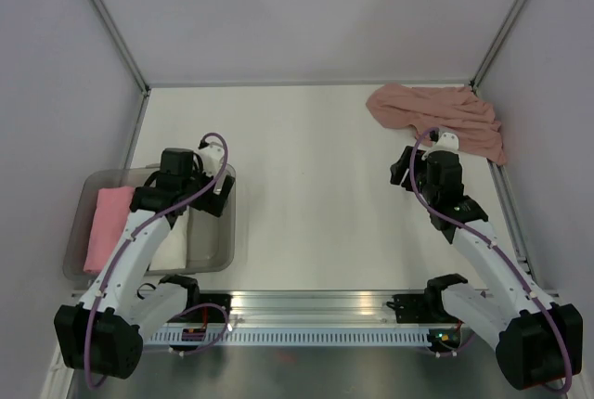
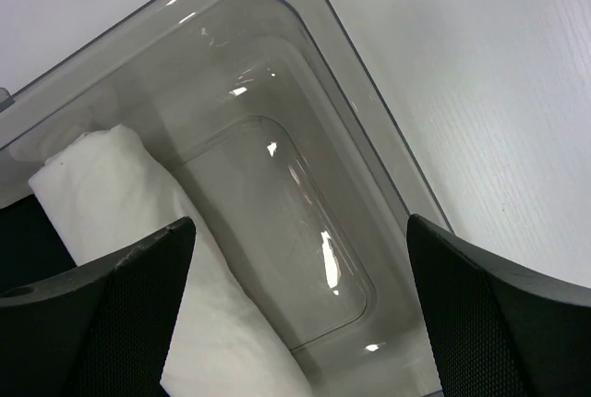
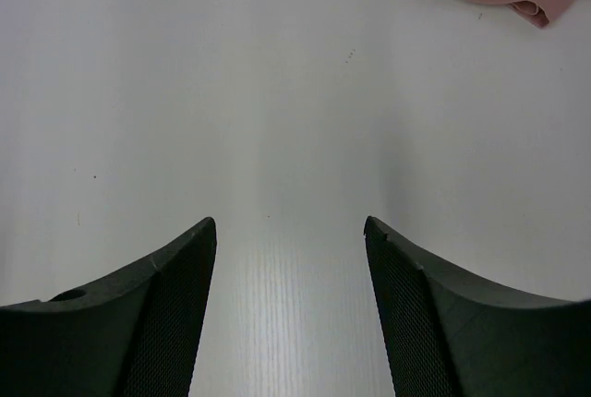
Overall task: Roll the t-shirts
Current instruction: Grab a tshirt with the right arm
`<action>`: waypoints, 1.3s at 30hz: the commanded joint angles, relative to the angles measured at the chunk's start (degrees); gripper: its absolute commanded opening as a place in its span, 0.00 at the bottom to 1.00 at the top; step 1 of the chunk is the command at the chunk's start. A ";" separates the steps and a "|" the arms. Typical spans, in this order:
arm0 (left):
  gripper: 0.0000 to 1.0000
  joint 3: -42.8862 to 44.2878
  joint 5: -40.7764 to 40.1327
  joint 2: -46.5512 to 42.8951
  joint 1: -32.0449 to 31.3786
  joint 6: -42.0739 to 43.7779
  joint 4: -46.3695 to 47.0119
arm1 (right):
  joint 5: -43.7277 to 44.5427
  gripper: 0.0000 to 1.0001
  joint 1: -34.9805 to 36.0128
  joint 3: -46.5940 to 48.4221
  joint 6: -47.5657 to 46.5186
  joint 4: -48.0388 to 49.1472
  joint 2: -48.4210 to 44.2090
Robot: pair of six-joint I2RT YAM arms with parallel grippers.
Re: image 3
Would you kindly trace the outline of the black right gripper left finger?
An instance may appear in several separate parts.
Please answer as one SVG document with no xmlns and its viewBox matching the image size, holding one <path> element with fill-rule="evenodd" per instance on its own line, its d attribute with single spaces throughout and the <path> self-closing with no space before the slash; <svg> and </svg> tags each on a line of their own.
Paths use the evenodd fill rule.
<svg viewBox="0 0 591 397">
<path fill-rule="evenodd" d="M 3 306 L 2 395 L 188 395 L 215 255 L 205 218 L 100 279 Z"/>
</svg>

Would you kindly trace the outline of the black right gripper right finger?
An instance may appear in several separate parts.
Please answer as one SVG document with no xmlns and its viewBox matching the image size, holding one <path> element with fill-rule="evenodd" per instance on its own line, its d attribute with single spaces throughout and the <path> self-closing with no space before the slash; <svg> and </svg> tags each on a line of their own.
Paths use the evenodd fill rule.
<svg viewBox="0 0 591 397">
<path fill-rule="evenodd" d="M 586 396 L 590 304 L 483 278 L 381 220 L 368 267 L 399 396 Z"/>
</svg>

